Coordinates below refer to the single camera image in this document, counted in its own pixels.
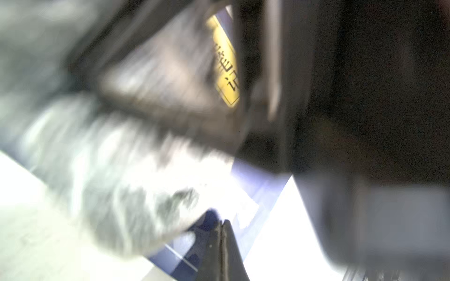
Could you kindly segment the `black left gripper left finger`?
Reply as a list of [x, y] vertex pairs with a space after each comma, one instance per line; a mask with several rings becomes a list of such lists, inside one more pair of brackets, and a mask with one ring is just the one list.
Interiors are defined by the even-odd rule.
[[210, 232], [196, 281], [221, 281], [221, 227], [222, 222], [218, 221]]

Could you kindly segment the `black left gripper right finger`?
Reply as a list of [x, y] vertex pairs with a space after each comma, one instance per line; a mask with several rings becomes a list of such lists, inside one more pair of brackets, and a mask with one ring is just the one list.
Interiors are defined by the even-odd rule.
[[234, 231], [229, 220], [221, 227], [221, 280], [249, 281]]

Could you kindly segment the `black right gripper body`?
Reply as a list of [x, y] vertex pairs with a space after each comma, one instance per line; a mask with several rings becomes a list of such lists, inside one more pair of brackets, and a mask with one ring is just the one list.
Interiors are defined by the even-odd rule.
[[327, 257], [450, 271], [450, 3], [233, 1], [240, 156], [293, 175]]

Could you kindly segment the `blue book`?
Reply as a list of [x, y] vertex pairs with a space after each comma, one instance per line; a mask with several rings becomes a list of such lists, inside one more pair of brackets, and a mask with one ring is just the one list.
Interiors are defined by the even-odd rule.
[[232, 165], [232, 185], [225, 196], [182, 235], [148, 257], [155, 268], [174, 281], [195, 281], [202, 263], [206, 244], [216, 222], [231, 222], [245, 270], [250, 281], [270, 281], [275, 269], [270, 259], [275, 254], [265, 249], [261, 236], [271, 218], [284, 187], [287, 175], [276, 175], [235, 160]]

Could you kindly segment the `grey patterned cloth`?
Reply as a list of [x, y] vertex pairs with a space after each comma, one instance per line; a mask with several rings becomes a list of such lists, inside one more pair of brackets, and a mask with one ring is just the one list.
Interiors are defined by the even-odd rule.
[[147, 255], [238, 203], [233, 157], [196, 140], [227, 114], [214, 89], [211, 1], [193, 1], [85, 90], [68, 69], [121, 1], [1, 2], [1, 149], [103, 248]]

